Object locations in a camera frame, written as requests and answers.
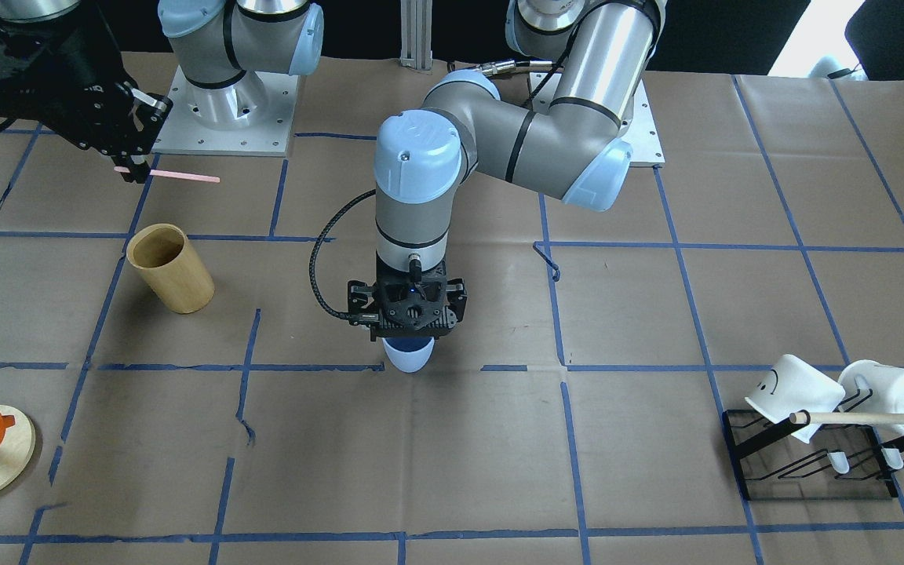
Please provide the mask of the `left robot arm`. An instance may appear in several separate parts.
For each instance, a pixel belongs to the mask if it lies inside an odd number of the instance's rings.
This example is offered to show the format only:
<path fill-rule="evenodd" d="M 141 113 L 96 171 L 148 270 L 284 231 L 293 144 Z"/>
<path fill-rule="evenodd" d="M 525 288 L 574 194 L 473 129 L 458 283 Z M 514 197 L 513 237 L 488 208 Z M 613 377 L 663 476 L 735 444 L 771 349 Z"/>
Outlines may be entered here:
<path fill-rule="evenodd" d="M 372 337 L 440 337 L 465 315 L 446 247 L 456 190 L 481 173 L 595 211 L 630 168 L 622 139 L 643 69 L 662 35 L 663 1 L 513 1 L 517 53 L 555 62 L 548 107 L 502 100 L 481 67 L 453 71 L 420 108 L 383 122 L 374 150 L 376 280 L 348 284 L 337 317 Z"/>

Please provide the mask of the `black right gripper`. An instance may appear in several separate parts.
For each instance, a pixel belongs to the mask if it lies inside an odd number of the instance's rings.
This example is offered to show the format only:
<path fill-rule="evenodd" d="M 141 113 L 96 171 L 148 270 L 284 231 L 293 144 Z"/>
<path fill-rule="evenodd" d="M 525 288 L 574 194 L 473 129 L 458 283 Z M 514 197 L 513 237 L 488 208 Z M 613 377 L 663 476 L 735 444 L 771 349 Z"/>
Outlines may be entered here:
<path fill-rule="evenodd" d="M 93 1 L 0 1 L 0 132 L 17 119 L 48 126 L 79 149 L 121 158 L 129 183 L 173 108 L 145 93 Z"/>

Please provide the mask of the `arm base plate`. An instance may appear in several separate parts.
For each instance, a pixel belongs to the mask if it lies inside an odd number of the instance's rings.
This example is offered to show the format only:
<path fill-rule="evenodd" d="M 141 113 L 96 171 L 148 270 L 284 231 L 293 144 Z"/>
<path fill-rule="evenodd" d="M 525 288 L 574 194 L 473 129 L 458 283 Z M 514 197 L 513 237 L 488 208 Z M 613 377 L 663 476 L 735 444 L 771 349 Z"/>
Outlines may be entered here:
<path fill-rule="evenodd" d="M 528 72 L 527 82 L 530 92 L 535 91 L 535 87 L 546 76 L 546 72 Z M 534 110 L 538 114 L 546 114 L 549 105 L 555 96 L 557 86 L 560 82 L 561 74 L 553 75 L 548 85 L 539 90 L 534 97 Z M 631 168 L 637 167 L 654 167 L 664 166 L 666 163 L 665 152 L 662 147 L 660 133 L 657 132 L 655 118 L 652 114 L 648 93 L 643 80 L 638 83 L 635 90 L 632 103 L 628 104 L 627 117 L 628 125 L 625 126 L 625 133 L 621 138 L 632 147 Z"/>
<path fill-rule="evenodd" d="M 171 114 L 153 151 L 164 155 L 286 157 L 301 76 L 249 71 L 222 89 L 173 76 Z"/>

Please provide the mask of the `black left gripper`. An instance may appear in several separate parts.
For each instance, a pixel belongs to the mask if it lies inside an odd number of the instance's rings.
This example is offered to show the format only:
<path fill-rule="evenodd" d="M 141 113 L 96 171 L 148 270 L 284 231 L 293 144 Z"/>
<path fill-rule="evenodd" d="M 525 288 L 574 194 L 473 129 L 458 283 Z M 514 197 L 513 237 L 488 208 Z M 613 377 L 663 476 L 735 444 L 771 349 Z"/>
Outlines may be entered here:
<path fill-rule="evenodd" d="M 467 290 L 449 279 L 444 262 L 427 271 L 401 272 L 377 264 L 377 281 L 348 282 L 349 324 L 367 326 L 379 337 L 442 337 L 465 317 Z"/>

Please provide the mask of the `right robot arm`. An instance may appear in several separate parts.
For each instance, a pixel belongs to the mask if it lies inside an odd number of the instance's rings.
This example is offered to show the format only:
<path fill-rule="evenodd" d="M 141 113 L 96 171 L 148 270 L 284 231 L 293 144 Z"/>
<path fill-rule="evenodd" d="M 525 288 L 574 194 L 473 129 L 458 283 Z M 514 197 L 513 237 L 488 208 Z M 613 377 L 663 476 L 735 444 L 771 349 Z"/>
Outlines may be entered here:
<path fill-rule="evenodd" d="M 258 72 L 310 75 L 322 53 L 323 11 L 311 1 L 161 1 L 158 16 L 206 126 L 246 126 L 264 103 Z M 40 122 L 141 184 L 173 107 L 123 67 L 96 1 L 0 1 L 5 122 Z"/>

